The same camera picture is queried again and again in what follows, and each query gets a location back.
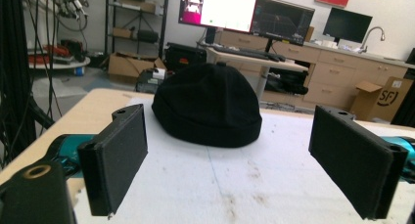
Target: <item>drawer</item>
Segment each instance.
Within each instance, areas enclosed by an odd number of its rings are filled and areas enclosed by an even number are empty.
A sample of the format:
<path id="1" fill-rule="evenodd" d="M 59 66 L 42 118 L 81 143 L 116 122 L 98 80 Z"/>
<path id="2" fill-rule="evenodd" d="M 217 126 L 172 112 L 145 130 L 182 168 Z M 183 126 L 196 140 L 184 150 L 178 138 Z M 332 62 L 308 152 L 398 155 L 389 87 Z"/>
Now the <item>drawer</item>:
<path id="1" fill-rule="evenodd" d="M 306 47 L 275 42 L 272 46 L 274 50 L 288 59 L 304 61 L 311 64 L 317 63 L 320 50 Z"/>
<path id="2" fill-rule="evenodd" d="M 339 87 L 348 87 L 356 69 L 319 63 L 315 66 L 310 81 Z"/>
<path id="3" fill-rule="evenodd" d="M 355 98 L 355 90 L 316 82 L 308 84 L 304 100 L 319 105 L 349 109 Z"/>
<path id="4" fill-rule="evenodd" d="M 221 31 L 216 36 L 215 42 L 224 46 L 244 47 L 263 51 L 268 41 L 263 37 L 232 31 Z"/>
<path id="5" fill-rule="evenodd" d="M 389 77 L 403 78 L 406 71 L 406 67 L 376 61 L 365 61 L 364 65 L 356 71 L 356 75 L 350 84 L 354 86 L 360 81 L 367 80 L 378 85 L 385 85 Z"/>
<path id="6" fill-rule="evenodd" d="M 336 52 L 330 51 L 321 51 L 320 57 L 318 59 L 319 62 L 324 62 L 332 65 L 337 66 L 344 66 L 344 67 L 362 67 L 366 66 L 369 62 L 365 62 L 365 60 L 356 58 L 354 56 L 339 54 Z"/>

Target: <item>keyboard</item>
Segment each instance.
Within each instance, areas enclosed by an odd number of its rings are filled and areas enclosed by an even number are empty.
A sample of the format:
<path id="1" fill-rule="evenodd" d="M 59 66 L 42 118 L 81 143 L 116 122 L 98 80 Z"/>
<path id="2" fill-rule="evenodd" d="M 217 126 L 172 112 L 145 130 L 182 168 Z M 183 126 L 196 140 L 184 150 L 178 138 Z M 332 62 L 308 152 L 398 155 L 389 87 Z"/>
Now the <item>keyboard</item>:
<path id="1" fill-rule="evenodd" d="M 254 52 L 241 51 L 241 50 L 231 49 L 231 48 L 221 47 L 221 46 L 213 46 L 212 48 L 213 48 L 213 50 L 215 50 L 217 52 L 222 52 L 222 53 L 226 53 L 226 54 L 246 56 L 246 57 L 261 59 L 261 60 L 269 60 L 269 58 L 267 56 L 264 56 L 264 55 L 261 55 L 261 54 L 258 54 L 258 53 L 254 53 Z"/>
<path id="2" fill-rule="evenodd" d="M 285 62 L 285 60 L 286 60 L 286 58 L 284 56 L 278 55 L 278 54 L 275 54 L 275 53 L 268 53 L 268 52 L 265 52 L 265 51 L 253 50 L 253 49 L 248 49 L 248 48 L 239 48 L 239 50 L 241 50 L 243 52 L 251 52 L 251 53 L 260 54 L 260 55 L 268 57 L 268 59 L 272 60 L 272 61 L 278 60 L 278 61 L 281 61 L 281 62 Z"/>

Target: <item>monitor stand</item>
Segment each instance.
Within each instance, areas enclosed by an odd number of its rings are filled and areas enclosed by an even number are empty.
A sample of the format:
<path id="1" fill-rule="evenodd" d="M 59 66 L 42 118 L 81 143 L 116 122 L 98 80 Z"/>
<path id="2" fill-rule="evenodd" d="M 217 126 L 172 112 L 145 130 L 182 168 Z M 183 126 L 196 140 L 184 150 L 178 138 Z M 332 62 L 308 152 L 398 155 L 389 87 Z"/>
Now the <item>monitor stand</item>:
<path id="1" fill-rule="evenodd" d="M 336 45 L 339 46 L 339 42 L 340 42 L 340 37 L 335 37 L 334 42 L 336 42 Z"/>
<path id="2" fill-rule="evenodd" d="M 272 39 L 272 38 L 268 38 L 268 42 L 266 43 L 266 47 L 265 47 L 265 52 L 266 53 L 269 53 L 269 49 L 271 49 L 271 46 L 272 46 L 272 41 L 273 41 L 274 39 Z"/>
<path id="3" fill-rule="evenodd" d="M 216 27 L 208 26 L 207 27 L 207 35 L 205 36 L 205 43 L 213 44 L 215 34 L 216 34 Z"/>

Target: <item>sink faucet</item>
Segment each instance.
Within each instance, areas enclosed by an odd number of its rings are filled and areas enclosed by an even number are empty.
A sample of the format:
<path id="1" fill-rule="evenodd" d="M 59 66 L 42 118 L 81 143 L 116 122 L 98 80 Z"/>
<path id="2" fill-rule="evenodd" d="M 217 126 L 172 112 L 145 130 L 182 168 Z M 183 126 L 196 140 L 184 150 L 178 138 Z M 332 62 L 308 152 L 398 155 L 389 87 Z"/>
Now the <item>sink faucet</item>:
<path id="1" fill-rule="evenodd" d="M 384 41 L 384 40 L 385 40 L 385 32 L 384 32 L 384 30 L 383 30 L 381 27 L 379 27 L 379 26 L 374 26 L 374 27 L 370 28 L 370 30 L 367 32 L 366 37 L 365 37 L 365 38 L 364 38 L 364 40 L 363 40 L 362 46 L 360 46 L 360 49 L 359 49 L 359 51 L 358 51 L 358 53 L 359 53 L 359 54 L 361 54 L 361 53 L 363 53 L 363 52 L 367 52 L 367 46 L 365 47 L 365 45 L 366 45 L 366 41 L 367 41 L 367 38 L 369 37 L 370 32 L 371 32 L 371 31 L 373 31 L 374 29 L 377 29 L 377 28 L 378 28 L 378 29 L 380 29 L 380 30 L 382 31 L 381 41 Z"/>

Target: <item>cardboard box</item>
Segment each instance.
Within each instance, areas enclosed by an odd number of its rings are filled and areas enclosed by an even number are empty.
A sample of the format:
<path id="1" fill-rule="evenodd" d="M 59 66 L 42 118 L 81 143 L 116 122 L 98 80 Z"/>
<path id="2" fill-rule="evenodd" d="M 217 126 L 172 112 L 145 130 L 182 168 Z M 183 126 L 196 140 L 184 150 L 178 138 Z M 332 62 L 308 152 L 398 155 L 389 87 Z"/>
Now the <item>cardboard box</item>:
<path id="1" fill-rule="evenodd" d="M 113 27 L 113 36 L 131 38 L 132 32 L 125 28 Z"/>
<path id="2" fill-rule="evenodd" d="M 137 82 L 141 71 L 152 67 L 166 69 L 159 57 L 117 52 L 110 55 L 108 74 L 110 75 L 110 80 L 132 84 Z"/>
<path id="3" fill-rule="evenodd" d="M 139 7 L 140 10 L 143 12 L 148 12 L 152 14 L 156 13 L 156 4 L 153 2 L 140 2 L 140 1 L 135 1 L 135 0 L 119 0 L 119 3 L 121 3 L 122 5 L 134 6 L 136 7 L 136 9 L 138 9 Z"/>
<path id="4" fill-rule="evenodd" d="M 362 81 L 356 85 L 359 93 L 349 112 L 358 120 L 391 122 L 412 82 L 396 77 L 390 77 L 385 86 Z"/>

